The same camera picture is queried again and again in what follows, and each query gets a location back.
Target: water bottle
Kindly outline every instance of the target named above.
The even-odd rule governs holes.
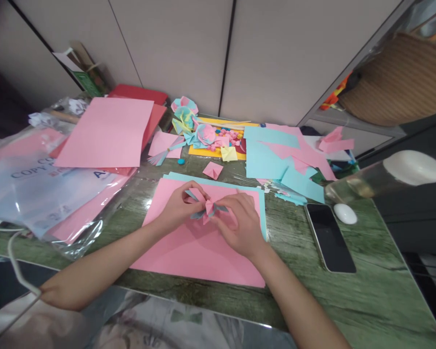
[[[436,160],[415,150],[403,150],[328,184],[325,194],[336,203],[347,204],[435,182]]]

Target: phone screen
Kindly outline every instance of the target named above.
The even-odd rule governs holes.
[[[332,272],[355,273],[357,269],[331,208],[307,204],[307,211],[326,268]]]

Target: white cable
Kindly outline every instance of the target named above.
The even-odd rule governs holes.
[[[11,265],[13,266],[13,270],[15,272],[16,278],[18,279],[18,282],[29,291],[31,291],[36,296],[36,298],[21,313],[19,313],[18,316],[13,319],[13,321],[11,321],[3,330],[0,331],[0,337],[6,331],[8,331],[10,327],[12,327],[15,322],[17,322],[34,304],[36,304],[42,295],[42,291],[39,288],[35,287],[24,278],[23,274],[21,273],[21,268],[16,261],[15,254],[13,253],[13,241],[19,234],[21,234],[21,231],[16,232],[8,241],[8,256],[10,257]]]
[[[0,228],[0,231],[21,231],[21,230],[24,230],[24,228],[19,228],[19,229]]]

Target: green marble table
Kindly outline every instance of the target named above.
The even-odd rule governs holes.
[[[206,178],[202,170],[210,158],[189,156],[183,148],[185,165],[166,159],[151,166],[142,155],[129,198],[123,203],[90,247],[93,252],[142,225],[149,200],[159,179],[170,171]],[[219,180],[255,187],[245,178],[245,163],[224,163]],[[358,223],[340,227],[357,267],[356,274],[334,274],[320,263],[304,209],[265,194],[269,242],[284,262],[312,292],[336,322],[353,348],[436,348],[436,322],[413,280],[391,235],[371,200],[352,208]],[[0,232],[0,255],[6,255],[10,234]],[[70,261],[35,239],[19,238],[17,258],[62,269]],[[167,299],[193,304],[223,314],[286,329],[281,312],[267,288],[235,286],[128,270],[119,286]]]

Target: white bottle cap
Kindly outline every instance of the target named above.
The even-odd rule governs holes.
[[[436,160],[415,150],[402,150],[383,161],[396,179],[411,186],[436,182]]]

